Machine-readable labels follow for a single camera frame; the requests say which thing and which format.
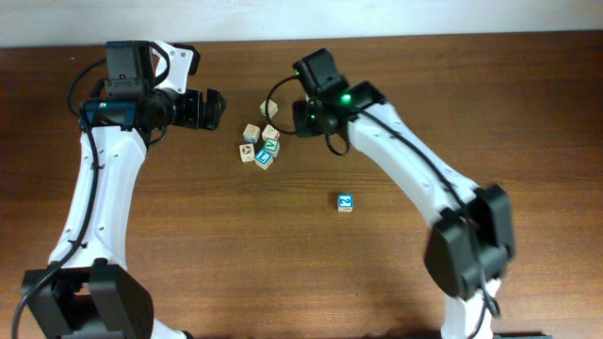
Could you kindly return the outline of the green V block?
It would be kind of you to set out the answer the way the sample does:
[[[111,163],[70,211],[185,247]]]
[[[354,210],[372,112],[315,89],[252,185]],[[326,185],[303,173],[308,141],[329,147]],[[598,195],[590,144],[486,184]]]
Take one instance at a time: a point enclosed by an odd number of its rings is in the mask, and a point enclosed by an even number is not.
[[[280,141],[278,139],[266,138],[263,149],[270,153],[272,157],[277,157],[280,151]]]

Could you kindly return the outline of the blue letter block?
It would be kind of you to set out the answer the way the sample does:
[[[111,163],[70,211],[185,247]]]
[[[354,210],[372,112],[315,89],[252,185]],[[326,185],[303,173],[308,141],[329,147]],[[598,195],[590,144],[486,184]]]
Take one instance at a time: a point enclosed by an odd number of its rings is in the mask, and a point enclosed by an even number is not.
[[[337,197],[337,210],[339,212],[351,212],[354,207],[354,200],[351,194],[339,194]]]

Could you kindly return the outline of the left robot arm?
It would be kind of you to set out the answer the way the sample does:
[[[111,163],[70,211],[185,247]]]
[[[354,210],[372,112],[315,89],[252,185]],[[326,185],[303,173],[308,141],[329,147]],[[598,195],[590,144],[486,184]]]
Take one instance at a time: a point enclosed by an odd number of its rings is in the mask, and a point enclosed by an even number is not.
[[[127,270],[135,183],[149,149],[171,126],[214,130],[226,108],[214,90],[187,87],[200,53],[161,40],[106,44],[89,98],[71,107],[81,156],[70,212],[43,269],[28,270],[16,314],[48,338],[179,338],[155,316],[150,293]]]

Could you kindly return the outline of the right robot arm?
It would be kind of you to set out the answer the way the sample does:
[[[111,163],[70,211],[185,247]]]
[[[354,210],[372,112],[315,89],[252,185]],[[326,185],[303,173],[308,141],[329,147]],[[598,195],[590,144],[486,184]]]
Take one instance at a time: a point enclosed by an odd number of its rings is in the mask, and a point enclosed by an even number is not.
[[[399,186],[429,227],[424,264],[445,295],[441,336],[493,337],[496,293],[515,256],[509,196],[449,166],[371,83],[350,85],[326,49],[293,68],[306,94],[293,105],[297,136],[341,136]]]

